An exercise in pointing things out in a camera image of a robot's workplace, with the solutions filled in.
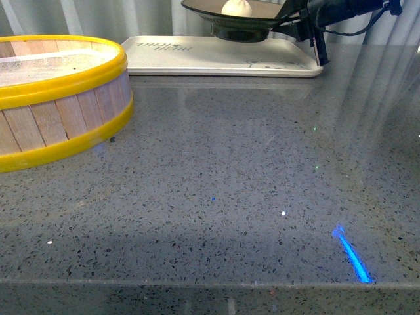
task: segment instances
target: gray quartz countertop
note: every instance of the gray quartz countertop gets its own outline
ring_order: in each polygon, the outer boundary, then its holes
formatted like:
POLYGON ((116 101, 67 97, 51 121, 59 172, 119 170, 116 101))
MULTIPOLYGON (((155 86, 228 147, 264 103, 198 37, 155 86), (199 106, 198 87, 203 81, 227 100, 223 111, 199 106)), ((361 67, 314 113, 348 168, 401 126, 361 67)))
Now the gray quartz countertop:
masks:
POLYGON ((372 285, 418 288, 419 54, 336 45, 313 79, 131 77, 115 142, 0 174, 0 281, 360 285, 348 244, 372 285))

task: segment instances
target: black cable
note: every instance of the black cable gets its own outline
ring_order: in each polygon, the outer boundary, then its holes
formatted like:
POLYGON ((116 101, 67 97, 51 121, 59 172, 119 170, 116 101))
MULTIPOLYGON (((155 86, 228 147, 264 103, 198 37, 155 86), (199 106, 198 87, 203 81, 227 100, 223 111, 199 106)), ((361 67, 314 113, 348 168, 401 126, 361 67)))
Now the black cable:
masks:
POLYGON ((363 34, 365 32, 367 32, 368 30, 370 30, 370 28, 378 21, 378 19, 380 19, 380 17, 382 16, 382 14, 384 14, 384 12, 386 10, 388 10, 388 8, 383 7, 369 22, 369 24, 362 30, 357 31, 356 33, 340 33, 339 31, 329 31, 325 28, 321 28, 319 26, 319 17, 320 17, 320 11, 322 9, 322 6, 318 8, 318 10, 316 11, 316 18, 315 18, 315 28, 321 32, 324 33, 330 33, 330 34, 335 34, 335 35, 340 35, 340 36, 357 36, 360 34, 363 34))

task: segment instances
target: white tray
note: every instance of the white tray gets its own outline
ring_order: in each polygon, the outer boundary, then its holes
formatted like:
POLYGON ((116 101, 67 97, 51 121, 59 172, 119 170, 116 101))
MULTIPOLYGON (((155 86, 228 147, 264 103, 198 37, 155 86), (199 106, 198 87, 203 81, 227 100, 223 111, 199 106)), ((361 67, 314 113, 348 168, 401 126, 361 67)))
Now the white tray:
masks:
POLYGON ((234 43, 216 37, 136 36, 122 45, 130 75, 315 77, 322 71, 283 39, 234 43))

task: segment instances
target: yellow rim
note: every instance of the yellow rim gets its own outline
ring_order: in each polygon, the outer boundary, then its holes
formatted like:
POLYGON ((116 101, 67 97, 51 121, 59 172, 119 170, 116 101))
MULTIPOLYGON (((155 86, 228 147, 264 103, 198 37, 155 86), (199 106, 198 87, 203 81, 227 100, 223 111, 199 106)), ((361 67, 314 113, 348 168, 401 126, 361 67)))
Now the yellow rim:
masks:
POLYGON ((67 40, 102 43, 117 49, 117 56, 100 66, 83 72, 33 83, 0 87, 0 110, 48 102, 88 91, 105 84, 127 69, 127 55, 121 45, 107 39, 75 35, 27 35, 0 37, 0 43, 10 41, 67 40))
POLYGON ((0 173, 27 169, 58 161, 92 148, 116 134, 124 127, 134 112, 133 94, 126 109, 113 120, 83 135, 44 148, 0 156, 0 173))

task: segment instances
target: mesh cloth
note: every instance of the mesh cloth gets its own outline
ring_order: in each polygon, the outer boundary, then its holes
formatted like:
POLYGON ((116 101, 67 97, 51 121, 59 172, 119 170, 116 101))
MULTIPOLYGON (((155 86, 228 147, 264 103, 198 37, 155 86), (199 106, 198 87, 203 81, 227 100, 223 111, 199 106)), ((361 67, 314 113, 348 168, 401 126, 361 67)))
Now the mesh cloth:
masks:
POLYGON ((0 87, 75 74, 99 66, 116 56, 117 50, 102 52, 75 49, 0 58, 0 87))

